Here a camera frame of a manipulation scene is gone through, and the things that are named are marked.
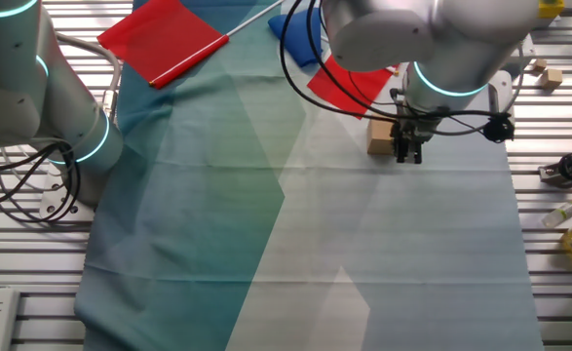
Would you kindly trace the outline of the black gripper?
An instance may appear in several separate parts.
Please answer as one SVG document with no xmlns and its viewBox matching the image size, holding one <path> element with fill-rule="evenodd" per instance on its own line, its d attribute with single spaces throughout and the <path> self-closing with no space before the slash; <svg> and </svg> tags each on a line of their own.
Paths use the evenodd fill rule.
<svg viewBox="0 0 572 351">
<path fill-rule="evenodd" d="M 407 156 L 407 142 L 410 143 L 409 152 L 414 164 L 422 163 L 422 144 L 433 137 L 433 122 L 426 119 L 417 119 L 414 116 L 402 116 L 392 128 L 391 136 L 396 143 L 396 160 L 403 163 Z"/>
</svg>

